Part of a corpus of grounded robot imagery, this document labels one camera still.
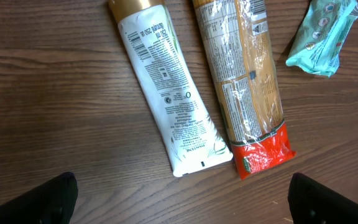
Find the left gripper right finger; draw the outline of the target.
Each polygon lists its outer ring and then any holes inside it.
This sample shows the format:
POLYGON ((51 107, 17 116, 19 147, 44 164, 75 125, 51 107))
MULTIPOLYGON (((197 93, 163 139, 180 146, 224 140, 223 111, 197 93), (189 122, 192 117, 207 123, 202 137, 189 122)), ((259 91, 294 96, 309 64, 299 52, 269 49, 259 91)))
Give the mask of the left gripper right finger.
POLYGON ((294 223, 358 224, 358 204, 309 178, 295 173, 288 189, 294 223))

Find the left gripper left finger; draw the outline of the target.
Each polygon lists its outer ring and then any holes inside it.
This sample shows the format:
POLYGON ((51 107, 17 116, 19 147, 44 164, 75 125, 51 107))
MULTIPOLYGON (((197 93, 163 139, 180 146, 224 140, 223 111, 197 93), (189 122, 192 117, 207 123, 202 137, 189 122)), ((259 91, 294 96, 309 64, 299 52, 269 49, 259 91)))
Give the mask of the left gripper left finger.
POLYGON ((74 173, 64 172, 0 206, 0 223, 69 223, 78 197, 74 173))

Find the white shampoo tube gold cap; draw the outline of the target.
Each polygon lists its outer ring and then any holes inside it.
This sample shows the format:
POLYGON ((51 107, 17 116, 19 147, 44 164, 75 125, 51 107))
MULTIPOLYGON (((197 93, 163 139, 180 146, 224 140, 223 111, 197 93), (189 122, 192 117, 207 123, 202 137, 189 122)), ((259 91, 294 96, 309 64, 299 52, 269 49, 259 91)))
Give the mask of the white shampoo tube gold cap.
POLYGON ((161 0, 109 0, 141 89, 181 177, 233 158, 186 65, 172 18, 161 0))

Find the teal snack wrapper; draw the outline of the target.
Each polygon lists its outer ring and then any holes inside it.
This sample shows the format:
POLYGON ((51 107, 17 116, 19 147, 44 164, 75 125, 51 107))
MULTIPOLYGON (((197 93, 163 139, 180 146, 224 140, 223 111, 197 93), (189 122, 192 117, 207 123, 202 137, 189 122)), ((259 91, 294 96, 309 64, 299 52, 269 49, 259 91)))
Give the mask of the teal snack wrapper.
POLYGON ((356 19, 356 0, 312 0, 286 66, 296 66, 313 75, 334 75, 340 65, 339 53, 356 19))

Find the orange spaghetti pasta package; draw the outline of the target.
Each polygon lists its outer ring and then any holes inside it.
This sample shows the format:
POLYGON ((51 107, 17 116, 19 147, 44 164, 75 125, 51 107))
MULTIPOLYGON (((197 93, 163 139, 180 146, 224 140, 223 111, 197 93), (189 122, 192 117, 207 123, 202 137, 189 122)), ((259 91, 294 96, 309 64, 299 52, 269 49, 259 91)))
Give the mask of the orange spaghetti pasta package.
POLYGON ((293 159, 264 0, 193 0, 241 179, 293 159))

